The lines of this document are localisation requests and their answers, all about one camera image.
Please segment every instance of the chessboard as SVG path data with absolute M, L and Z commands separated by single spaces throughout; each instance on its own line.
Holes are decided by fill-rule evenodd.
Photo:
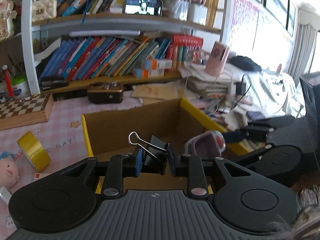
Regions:
M 0 130 L 48 122 L 52 105 L 52 94 L 0 103 Z

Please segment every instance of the plastic lid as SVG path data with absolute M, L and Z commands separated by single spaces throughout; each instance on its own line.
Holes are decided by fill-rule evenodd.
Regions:
M 27 80 L 27 77 L 24 76 L 24 75 L 17 76 L 17 77 L 15 77 L 15 78 L 11 79 L 11 85 L 12 85 L 12 86 L 15 86 L 15 85 L 18 85 L 18 84 L 23 83 L 23 82 L 26 81 L 26 80 Z

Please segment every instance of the roll of yellow tape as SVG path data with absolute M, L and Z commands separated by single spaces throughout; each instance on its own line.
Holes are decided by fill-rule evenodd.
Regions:
M 42 171 L 51 161 L 46 150 L 31 132 L 22 136 L 17 144 L 37 171 Z

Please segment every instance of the pink container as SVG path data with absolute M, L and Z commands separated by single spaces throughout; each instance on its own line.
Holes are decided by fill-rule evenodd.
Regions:
M 204 71 L 211 76 L 220 75 L 226 64 L 229 52 L 230 48 L 228 46 L 216 41 Z

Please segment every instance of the black charger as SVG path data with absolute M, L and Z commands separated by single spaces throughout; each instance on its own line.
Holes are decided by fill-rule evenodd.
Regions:
M 236 95 L 244 95 L 246 93 L 247 84 L 245 82 L 236 82 Z

